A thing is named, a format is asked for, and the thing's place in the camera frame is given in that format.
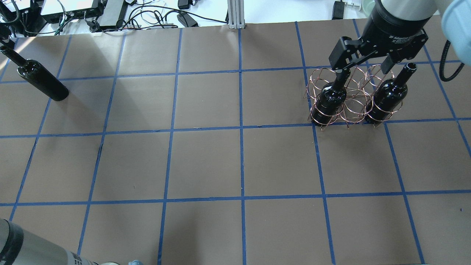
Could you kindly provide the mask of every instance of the light blue object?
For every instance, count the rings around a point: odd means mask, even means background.
[[[363,13],[368,17],[371,14],[371,11],[373,11],[374,8],[374,0],[362,0],[361,1],[361,10],[363,10]]]
[[[442,16],[442,30],[458,58],[471,66],[471,0],[454,0]]]
[[[129,262],[128,265],[144,265],[144,264],[142,264],[142,262],[140,262],[138,260],[135,260],[135,261]]]

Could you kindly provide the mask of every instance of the black coiled cable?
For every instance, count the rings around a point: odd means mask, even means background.
[[[447,60],[447,55],[448,55],[448,50],[450,49],[451,42],[447,40],[445,42],[445,46],[443,47],[443,52],[442,52],[442,58],[440,59],[440,67],[439,67],[439,75],[440,75],[440,80],[443,82],[448,82],[453,80],[460,72],[461,69],[464,67],[464,63],[461,63],[460,66],[458,66],[458,69],[450,76],[450,77],[445,77],[445,61]]]

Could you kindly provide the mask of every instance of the gray cylinder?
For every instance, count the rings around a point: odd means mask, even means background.
[[[0,249],[2,265],[98,265],[3,219]]]
[[[404,20],[417,21],[429,18],[437,11],[435,1],[436,0],[381,0],[381,3],[393,16]]]

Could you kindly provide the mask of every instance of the blue tape line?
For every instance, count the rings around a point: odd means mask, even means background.
[[[406,191],[407,195],[430,195],[430,194],[462,194],[471,193],[471,190],[426,190],[426,191]]]
[[[7,138],[34,138],[38,136],[37,134],[22,134],[22,135],[0,135],[0,139]]]
[[[422,119],[422,120],[387,120],[385,123],[429,123],[429,122],[450,122],[454,121],[453,118],[443,118],[443,119]]]
[[[75,78],[60,78],[59,81],[81,81],[81,80],[97,80],[97,79],[113,79],[114,76],[95,76],[95,77],[75,77]]]
[[[102,135],[101,132],[90,132],[90,133],[63,133],[63,134],[40,134],[40,138],[47,137],[81,137],[81,136],[97,136]]]
[[[182,72],[179,75],[204,75],[204,74],[223,74],[223,73],[237,73],[239,70],[220,70],[220,71],[201,71],[201,72]]]
[[[244,129],[257,129],[257,128],[286,128],[286,127],[310,127],[312,124],[271,124],[271,125],[246,125]]]
[[[67,52],[69,51],[71,38],[72,38],[72,36],[69,37],[69,41],[67,42],[67,46],[65,47],[64,56],[62,57],[62,62],[59,66],[59,70],[57,71],[56,77],[58,77],[60,75],[60,73],[62,71],[62,67],[64,66],[64,61],[65,61],[65,57],[67,56]],[[41,134],[42,127],[44,126],[44,122],[46,121],[46,116],[48,114],[50,105],[51,105],[51,98],[48,99],[48,103],[46,104],[46,109],[44,110],[44,114],[42,115],[41,124],[39,125],[39,129],[38,129],[38,134],[36,135],[36,139],[34,140],[34,144],[33,144],[32,150],[31,150],[31,155],[28,159],[28,163],[26,164],[26,169],[24,170],[23,178],[21,179],[20,188],[19,188],[18,193],[16,195],[15,205],[13,206],[13,209],[11,210],[10,221],[13,221],[13,217],[15,216],[16,208],[18,207],[18,203],[20,201],[21,193],[23,192],[24,183],[26,182],[26,178],[28,176],[28,172],[29,172],[29,169],[30,169],[30,166],[31,166],[31,161],[32,161],[32,158],[34,156],[34,151],[36,150],[36,146],[38,145],[39,135]]]
[[[132,133],[168,133],[170,132],[170,129],[165,129],[165,130],[139,130],[139,131],[110,131],[106,132],[106,135],[108,134],[132,134]]]
[[[368,193],[338,193],[326,194],[327,198],[348,198],[348,197],[381,197],[381,196],[401,196],[402,192],[368,192]]]
[[[419,190],[406,191],[407,195],[436,195],[436,194],[467,194],[471,190]],[[333,193],[333,194],[295,194],[295,195],[255,195],[244,196],[244,200],[268,199],[320,199],[320,198],[350,198],[350,197],[382,197],[403,196],[403,192],[370,192],[370,193]],[[234,201],[242,200],[242,196],[203,197],[203,198],[174,198],[174,199],[136,199],[136,200],[101,200],[101,201],[52,201],[52,202],[19,202],[22,206],[53,206],[53,205],[108,205],[108,204],[145,204],[145,203],[179,203],[198,201]],[[14,203],[0,203],[0,207],[11,207]]]
[[[64,56],[62,57],[62,61],[60,62],[59,71],[57,72],[56,78],[59,78],[60,73],[62,72],[62,67],[64,66],[64,63],[65,63],[65,57],[67,56],[67,53],[69,52],[70,43],[72,42],[72,37],[73,35],[70,35],[69,40],[67,41],[67,46],[65,47]]]
[[[240,69],[242,72],[261,72],[261,71],[283,71],[283,70],[301,70],[304,67],[278,67],[278,68],[260,68],[260,69]]]
[[[118,78],[150,77],[150,76],[169,76],[169,75],[175,75],[175,73],[143,74],[143,75],[119,75]]]
[[[447,63],[457,63],[458,60],[446,61]],[[426,62],[415,62],[416,64],[429,64]],[[432,61],[433,64],[440,63],[439,61]],[[364,63],[358,66],[369,67],[370,64]],[[281,71],[281,70],[301,70],[301,69],[315,69],[315,68],[330,68],[329,65],[325,66],[296,66],[296,67],[279,67],[279,68],[255,68],[255,69],[234,69],[234,70],[221,70],[221,71],[201,71],[201,72],[182,72],[179,75],[203,75],[203,74],[220,74],[220,73],[237,73],[237,72],[261,72],[261,71]],[[120,78],[132,78],[132,77],[150,77],[150,76],[169,76],[175,75],[175,73],[160,73],[160,74],[142,74],[142,75],[118,75]],[[95,76],[95,77],[76,77],[76,78],[59,78],[60,81],[79,81],[79,80],[95,80],[95,79],[112,79],[114,76]],[[15,83],[27,83],[27,81],[0,81],[0,84],[15,84]]]
[[[19,81],[2,81],[1,84],[21,84],[21,83],[28,83],[26,80],[19,80]]]
[[[437,70],[435,69],[435,66],[432,64],[432,59],[430,57],[429,51],[427,50],[427,47],[425,45],[423,46],[423,49],[425,51],[425,54],[427,55],[427,58],[429,59],[430,66],[432,67],[433,74],[435,75],[435,78],[437,79],[437,83],[439,84],[439,87],[440,87],[440,89],[443,93],[443,96],[445,97],[445,100],[447,101],[448,107],[450,108],[451,114],[453,115],[453,119],[458,124],[458,130],[461,134],[461,138],[463,139],[463,143],[466,146],[466,149],[468,150],[468,155],[471,157],[471,148],[469,146],[468,140],[466,139],[466,136],[464,135],[463,129],[461,128],[461,124],[458,122],[458,119],[456,117],[456,113],[453,110],[450,99],[447,96],[447,92],[445,91],[445,88],[443,87],[443,84],[440,81],[439,75],[437,74]]]
[[[18,38],[16,39],[15,44],[13,44],[13,49],[16,49],[17,44],[18,44]],[[10,63],[10,58],[7,58],[7,62],[5,63],[5,68],[3,68],[3,71],[2,71],[1,76],[0,76],[0,82],[3,80],[3,76],[7,72],[7,67],[8,67],[9,63]]]
[[[296,27],[296,34],[298,36],[298,43],[299,43],[299,49],[300,49],[300,53],[301,53],[301,60],[302,60],[302,63],[303,63],[303,68],[304,68],[304,83],[307,86],[308,85],[308,76],[307,76],[307,73],[306,73],[306,60],[304,58],[304,50],[302,48],[301,34],[299,32],[298,22],[294,22],[294,25]],[[311,99],[309,97],[308,97],[308,106],[309,106],[309,111],[310,111],[311,107],[312,107],[312,103],[311,103]],[[335,265],[336,264],[335,263],[335,252],[334,252],[334,249],[333,249],[332,230],[331,230],[331,226],[330,226],[329,209],[328,209],[328,206],[327,206],[327,197],[325,195],[324,177],[322,175],[322,165],[321,165],[321,158],[320,158],[320,154],[319,154],[319,144],[318,144],[318,141],[317,141],[316,128],[315,128],[314,125],[311,125],[311,126],[312,126],[312,134],[313,134],[313,137],[314,137],[314,145],[315,145],[315,148],[316,148],[317,168],[319,170],[319,181],[320,181],[321,191],[322,191],[322,202],[323,202],[323,205],[324,205],[325,224],[326,224],[326,228],[327,228],[327,238],[329,240],[330,257],[331,257],[331,260],[332,260],[332,264]]]
[[[240,186],[241,186],[241,225],[242,225],[242,264],[247,265],[247,240],[245,233],[245,173],[244,173],[244,116],[242,91],[242,32],[237,30],[239,46],[239,129],[240,129]]]
[[[105,122],[103,124],[103,132],[101,136],[101,141],[100,141],[100,147],[98,148],[98,154],[97,154],[97,160],[95,162],[95,169],[93,171],[93,177],[92,177],[92,182],[90,186],[90,192],[89,192],[89,198],[88,198],[88,204],[87,204],[87,209],[85,210],[85,216],[83,219],[83,226],[82,226],[82,232],[80,234],[80,241],[79,241],[79,247],[77,249],[77,254],[80,255],[82,246],[83,246],[83,238],[85,237],[85,230],[87,229],[87,221],[88,221],[88,216],[90,213],[90,202],[93,197],[93,190],[95,189],[95,182],[97,180],[97,173],[98,173],[98,166],[100,164],[100,158],[101,158],[101,153],[103,150],[103,144],[105,142],[105,135],[106,135],[106,127],[108,126],[108,118],[110,116],[110,110],[111,110],[111,104],[113,102],[113,96],[114,96],[114,89],[116,87],[116,82],[118,78],[118,72],[121,64],[121,58],[122,58],[122,53],[124,50],[124,43],[126,41],[126,33],[123,34],[122,41],[121,41],[121,49],[119,52],[118,56],[118,63],[116,65],[116,71],[114,73],[114,80],[113,80],[113,86],[111,88],[111,93],[110,93],[110,100],[108,102],[108,108],[106,109],[106,116],[105,116]]]
[[[7,58],[7,62],[5,63],[5,67],[3,68],[3,71],[1,72],[1,75],[0,75],[0,81],[3,80],[3,76],[5,75],[6,71],[7,71],[7,67],[8,67],[8,64],[10,63],[10,59]]]
[[[418,120],[388,120],[384,123],[394,124],[394,123],[424,123],[424,122],[448,122],[448,121],[470,121],[471,117],[467,118],[443,118],[443,119],[418,119]],[[345,125],[344,122],[335,122],[330,126],[334,125]],[[285,127],[309,127],[312,124],[268,124],[268,125],[244,125],[244,129],[257,129],[257,128],[285,128]],[[174,129],[174,132],[196,132],[196,131],[216,131],[216,130],[239,130],[240,126],[226,126],[226,127],[202,127],[202,128],[182,128]],[[170,129],[159,129],[159,130],[136,130],[136,131],[107,131],[106,135],[109,134],[133,134],[133,133],[168,133]],[[79,136],[96,136],[102,135],[101,132],[90,132],[90,133],[63,133],[63,134],[39,134],[40,138],[47,137],[79,137]],[[23,134],[23,135],[0,135],[0,139],[8,138],[34,138],[37,137],[37,134]]]
[[[169,151],[167,154],[167,169],[165,172],[165,186],[163,191],[163,199],[165,200],[162,204],[162,217],[160,219],[160,235],[159,235],[159,248],[157,252],[157,264],[162,264],[162,249],[163,249],[163,232],[165,228],[165,214],[167,212],[167,197],[169,193],[169,179],[170,179],[170,162],[172,157],[172,145],[173,145],[173,132],[175,125],[175,110],[177,107],[177,92],[178,92],[178,76],[180,69],[180,54],[181,54],[181,40],[183,30],[180,29],[179,41],[178,41],[178,52],[177,52],[177,67],[175,69],[175,86],[173,89],[173,108],[172,108],[172,120],[170,125],[170,138],[169,138]]]
[[[415,229],[414,219],[412,217],[412,211],[411,211],[411,208],[409,206],[409,200],[407,199],[406,189],[404,187],[404,182],[402,181],[401,171],[399,169],[398,160],[396,158],[396,153],[394,151],[394,146],[392,144],[392,139],[391,139],[391,135],[389,133],[387,124],[384,125],[384,130],[386,132],[386,137],[388,138],[389,148],[391,149],[391,155],[392,155],[392,159],[394,161],[394,166],[396,168],[396,173],[398,174],[399,185],[401,186],[401,191],[402,191],[402,194],[403,194],[403,197],[404,197],[404,203],[406,204],[407,215],[409,216],[409,222],[411,224],[412,234],[414,235],[415,245],[417,247],[417,252],[419,254],[420,262],[421,262],[421,264],[425,264],[425,260],[423,258],[423,253],[422,253],[422,248],[421,248],[420,242],[419,242],[419,237],[417,236],[417,231]]]
[[[360,31],[358,30],[358,25],[356,19],[352,19],[353,26],[355,27],[355,32],[357,33],[357,37],[361,37]]]

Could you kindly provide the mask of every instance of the blue tape grid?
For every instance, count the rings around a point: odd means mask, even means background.
[[[299,26],[298,22],[294,22],[294,25],[296,26],[296,34],[298,35],[298,42],[299,42],[299,49],[301,52],[301,60],[302,60],[302,65],[303,65],[303,72],[304,72],[304,84],[307,86],[308,85],[308,75],[306,73],[306,60],[304,59],[304,50],[302,48],[302,41],[301,41],[301,34],[299,32]],[[309,112],[312,107],[312,102],[311,99],[308,97],[308,107],[309,107]],[[314,146],[316,148],[316,159],[317,159],[317,168],[319,171],[319,181],[321,185],[321,192],[322,192],[322,202],[324,205],[324,215],[325,215],[325,224],[327,227],[327,238],[329,240],[329,249],[330,249],[330,258],[332,260],[332,264],[335,264],[335,252],[333,249],[333,240],[332,240],[332,232],[331,232],[331,227],[330,227],[330,219],[329,219],[329,209],[327,207],[327,196],[325,195],[325,187],[324,187],[324,177],[322,175],[322,165],[321,165],[321,157],[319,153],[319,144],[317,141],[317,133],[316,133],[316,128],[314,125],[311,125],[312,127],[312,134],[314,137]]]
[[[355,30],[357,32],[357,35],[359,36],[359,31],[358,27],[356,24],[355,19],[353,19],[353,24],[355,27]],[[463,138],[463,142],[466,145],[466,148],[471,156],[471,149],[470,146],[466,140],[466,137],[464,136],[463,130],[461,128],[461,125],[459,121],[467,121],[471,120],[471,117],[464,117],[464,118],[458,118],[456,117],[456,114],[452,108],[451,102],[449,101],[447,94],[445,92],[445,89],[443,88],[443,85],[441,81],[439,80],[438,74],[436,72],[436,69],[433,64],[439,63],[438,61],[432,61],[430,58],[430,55],[424,47],[425,53],[428,57],[428,61],[424,62],[416,62],[417,64],[429,64],[432,67],[432,70],[435,74],[435,77],[437,79],[437,82],[440,86],[440,89],[443,92],[443,95],[447,101],[447,104],[450,108],[450,111],[453,115],[453,118],[447,118],[447,119],[423,119],[423,120],[394,120],[394,121],[387,121],[385,122],[385,131],[386,135],[390,144],[390,149],[391,153],[393,156],[393,160],[396,166],[396,171],[398,174],[399,178],[399,183],[401,186],[401,192],[380,192],[380,193],[346,193],[346,194],[326,194],[325,192],[325,187],[324,187],[324,180],[323,180],[323,175],[322,175],[322,168],[321,168],[321,160],[320,160],[320,155],[319,155],[319,147],[318,147],[318,142],[317,142],[317,135],[316,135],[316,130],[315,127],[312,124],[276,124],[276,125],[244,125],[243,124],[243,106],[242,106],[242,92],[243,92],[243,83],[242,83],[242,73],[243,72],[257,72],[257,71],[279,71],[279,70],[303,70],[304,78],[305,78],[305,84],[307,85],[308,83],[308,77],[307,77],[307,69],[313,69],[313,68],[319,68],[319,67],[330,67],[330,66],[306,66],[305,63],[305,58],[304,58],[304,52],[302,48],[302,42],[301,42],[301,36],[299,32],[299,26],[298,23],[295,22],[295,27],[296,27],[296,33],[298,36],[298,41],[299,41],[299,46],[300,46],[300,54],[301,54],[301,59],[302,59],[302,66],[300,67],[279,67],[279,68],[261,68],[261,69],[242,69],[242,41],[241,41],[241,30],[238,30],[238,46],[239,46],[239,69],[237,70],[225,70],[225,71],[202,71],[202,72],[184,72],[180,73],[179,72],[179,59],[180,59],[180,50],[181,50],[181,40],[182,40],[182,30],[180,29],[180,36],[179,36],[179,49],[178,49],[178,55],[177,55],[177,68],[175,73],[163,73],[163,74],[149,74],[149,75],[118,75],[119,72],[119,65],[121,63],[121,57],[122,57],[122,52],[124,48],[124,42],[126,39],[126,35],[123,36],[122,40],[122,46],[120,50],[120,55],[119,55],[119,60],[118,60],[118,65],[117,69],[115,72],[114,76],[102,76],[102,77],[84,77],[84,78],[67,78],[67,79],[60,79],[61,81],[72,81],[72,80],[88,80],[88,79],[114,79],[113,82],[113,88],[111,91],[110,95],[110,101],[108,104],[108,109],[106,113],[106,119],[105,119],[105,125],[103,128],[102,132],[95,132],[95,133],[69,133],[69,134],[41,134],[42,127],[44,125],[46,115],[50,106],[50,99],[46,105],[46,109],[44,111],[44,115],[41,120],[40,127],[38,129],[37,134],[32,134],[32,135],[0,135],[0,139],[2,138],[35,138],[35,142],[31,151],[31,155],[29,157],[25,173],[23,175],[21,185],[17,194],[17,198],[15,203],[0,203],[0,207],[13,207],[12,213],[10,215],[10,220],[13,220],[15,210],[18,206],[50,206],[50,205],[86,205],[87,210],[86,214],[84,217],[84,222],[83,222],[83,227],[82,227],[82,232],[81,232],[81,238],[80,238],[80,243],[79,243],[79,248],[78,248],[78,253],[80,253],[82,245],[83,245],[83,237],[85,235],[85,229],[87,226],[87,219],[88,219],[88,214],[89,214],[89,209],[91,205],[107,205],[107,204],[141,204],[141,203],[162,203],[162,218],[161,218],[161,233],[160,233],[160,238],[159,238],[159,249],[158,249],[158,264],[161,264],[161,258],[162,258],[162,245],[163,245],[163,231],[164,231],[164,225],[165,225],[165,212],[166,212],[166,204],[168,202],[193,202],[193,201],[224,201],[224,200],[240,200],[241,201],[241,214],[242,214],[242,249],[243,249],[243,264],[246,265],[246,242],[245,242],[245,200],[257,200],[257,199],[309,199],[309,198],[320,198],[323,199],[324,203],[324,210],[325,210],[325,220],[326,220],[326,226],[327,226],[327,234],[328,234],[328,239],[329,239],[329,247],[330,247],[330,252],[331,252],[331,259],[332,263],[335,264],[335,254],[334,254],[334,249],[333,249],[333,241],[332,241],[332,234],[331,234],[331,227],[330,227],[330,221],[329,221],[329,215],[328,215],[328,207],[327,207],[327,198],[348,198],[348,197],[375,197],[375,196],[403,196],[406,208],[407,208],[407,213],[409,216],[409,220],[411,222],[411,227],[412,231],[414,234],[414,239],[417,245],[417,250],[419,253],[419,257],[421,259],[421,262],[424,264],[424,258],[423,254],[421,251],[420,243],[418,240],[418,236],[415,230],[415,225],[414,221],[412,218],[412,213],[408,204],[407,196],[408,195],[427,195],[427,194],[458,194],[458,193],[471,193],[471,190],[432,190],[432,191],[406,191],[402,182],[402,177],[400,175],[400,170],[399,166],[397,164],[397,159],[396,155],[394,152],[394,147],[393,143],[389,134],[389,130],[387,127],[387,124],[389,123],[415,123],[415,122],[442,122],[442,121],[456,121],[458,129],[460,131],[460,134]],[[64,61],[70,46],[72,40],[72,36],[69,38],[67,47],[65,49],[65,53],[59,68],[59,71],[57,73],[57,77],[59,77],[60,72],[62,70],[62,67],[64,65]],[[459,62],[458,60],[448,60],[447,62],[449,63],[457,63]],[[6,65],[0,75],[0,80],[2,80],[7,66],[8,66],[9,60],[6,62]],[[369,63],[366,62],[365,64],[361,66],[366,66],[369,67]],[[177,87],[178,87],[178,76],[179,75],[198,75],[198,74],[215,74],[215,73],[239,73],[239,112],[240,112],[240,126],[231,126],[231,127],[209,127],[209,128],[187,128],[187,129],[174,129],[174,120],[175,120],[175,107],[176,107],[176,96],[177,96]],[[106,131],[106,125],[109,117],[109,112],[111,109],[111,104],[113,100],[113,94],[114,94],[114,88],[117,82],[117,79],[119,78],[129,78],[129,77],[145,77],[145,76],[165,76],[165,75],[174,75],[175,76],[175,88],[174,88],[174,99],[173,99],[173,110],[172,110],[172,123],[171,123],[171,128],[170,129],[165,129],[165,130],[145,130],[145,131],[111,131],[107,132]],[[26,81],[10,81],[10,82],[2,82],[0,81],[0,84],[9,84],[9,83],[25,83]],[[308,106],[309,108],[312,106],[310,99],[308,99]],[[333,125],[344,125],[344,123],[335,123]],[[279,128],[279,127],[299,127],[299,126],[311,126],[313,128],[313,137],[314,137],[314,142],[315,142],[315,148],[316,148],[316,159],[317,159],[317,164],[318,164],[318,169],[319,169],[319,180],[321,183],[321,194],[304,194],[304,195],[280,195],[280,196],[245,196],[244,195],[244,134],[243,130],[244,129],[255,129],[255,128]],[[209,130],[240,130],[240,143],[241,143],[241,196],[240,197],[208,197],[208,198],[187,198],[187,199],[168,199],[167,198],[167,193],[168,193],[168,182],[169,182],[169,174],[170,174],[170,161],[171,161],[171,147],[172,147],[172,140],[173,140],[173,133],[174,132],[188,132],[188,131],[209,131]],[[170,132],[170,139],[169,139],[169,152],[168,152],[168,159],[167,159],[167,172],[166,172],[166,180],[165,180],[165,191],[164,191],[164,198],[163,199],[145,199],[145,200],[115,200],[115,201],[92,201],[92,195],[93,195],[93,189],[94,189],[94,184],[96,180],[96,175],[97,175],[97,169],[99,165],[99,160],[101,156],[101,150],[103,147],[104,139],[105,136],[108,134],[129,134],[129,133],[160,133],[160,132]],[[92,180],[92,185],[90,187],[90,193],[89,193],[89,199],[88,201],[64,201],[64,202],[24,202],[20,203],[19,199],[21,196],[21,192],[24,186],[24,182],[27,178],[28,175],[28,170],[29,166],[31,164],[32,157],[34,155],[34,151],[36,149],[37,142],[39,138],[42,137],[79,137],[79,136],[96,136],[96,135],[101,135],[101,144],[100,148],[98,151],[97,155],[97,161],[95,165],[95,171],[93,174],[93,180]]]
[[[167,211],[167,202],[165,201],[168,196],[169,191],[169,177],[170,177],[170,161],[172,157],[172,144],[173,144],[173,127],[175,124],[175,109],[177,105],[177,88],[178,88],[178,76],[180,68],[180,52],[181,52],[181,39],[182,39],[183,29],[180,29],[179,41],[178,41],[178,53],[177,53],[177,67],[175,70],[175,87],[173,90],[173,109],[172,109],[172,120],[170,126],[170,139],[169,139],[169,152],[167,155],[167,170],[165,173],[165,188],[164,188],[164,202],[162,204],[162,217],[160,220],[160,237],[159,237],[159,248],[157,254],[157,264],[162,264],[162,248],[163,248],[163,230],[165,228],[165,213]]]
[[[241,223],[242,223],[242,264],[247,265],[247,248],[245,241],[245,180],[244,180],[244,119],[242,106],[242,33],[238,29],[239,46],[239,124],[240,124],[240,186],[241,186]]]
[[[105,123],[103,125],[103,131],[101,133],[102,135],[101,135],[100,147],[98,148],[97,161],[95,163],[95,169],[93,171],[93,178],[92,178],[92,182],[91,182],[91,186],[90,186],[87,209],[85,210],[85,217],[83,219],[83,226],[82,226],[82,232],[80,234],[79,247],[77,249],[77,254],[78,255],[80,255],[80,252],[82,250],[83,237],[85,236],[85,229],[87,228],[87,221],[88,221],[88,216],[89,216],[89,213],[90,213],[90,202],[93,198],[93,190],[95,188],[95,181],[97,180],[98,165],[100,164],[101,152],[103,150],[103,144],[105,142],[106,127],[108,126],[108,118],[110,116],[111,104],[113,102],[113,95],[114,95],[114,90],[115,90],[115,87],[116,87],[116,82],[117,82],[117,79],[118,79],[118,72],[119,72],[119,67],[120,67],[120,64],[121,64],[121,57],[122,57],[122,52],[124,50],[124,42],[125,41],[126,41],[126,33],[124,33],[123,37],[122,37],[121,49],[120,49],[120,53],[119,53],[119,57],[118,57],[118,64],[116,65],[116,71],[114,73],[113,86],[111,88],[111,93],[110,93],[110,100],[108,102],[108,108],[106,109]]]
[[[67,56],[67,52],[69,51],[69,46],[70,46],[71,41],[72,41],[72,35],[69,37],[69,40],[67,42],[67,46],[65,48],[64,56],[62,57],[62,61],[61,61],[61,64],[59,66],[59,70],[57,72],[56,78],[59,77],[59,75],[62,71],[62,67],[64,66],[65,57]],[[30,168],[30,165],[31,165],[31,160],[32,160],[32,157],[34,155],[34,151],[36,150],[36,146],[38,144],[39,135],[41,134],[42,127],[44,125],[44,122],[46,121],[46,115],[48,114],[50,104],[51,104],[51,98],[49,98],[49,100],[46,104],[46,109],[44,110],[44,114],[42,116],[41,124],[40,124],[39,129],[38,129],[38,134],[35,137],[36,139],[34,140],[34,144],[33,144],[32,150],[31,150],[31,155],[28,159],[28,163],[26,164],[26,169],[24,170],[23,178],[21,179],[21,184],[20,184],[20,188],[18,190],[18,194],[16,195],[16,201],[15,201],[15,204],[13,205],[13,209],[11,210],[10,221],[12,221],[13,217],[15,216],[16,208],[18,207],[18,203],[20,201],[21,192],[23,191],[24,183],[26,181],[26,177],[28,176],[28,171],[29,171],[29,168]]]

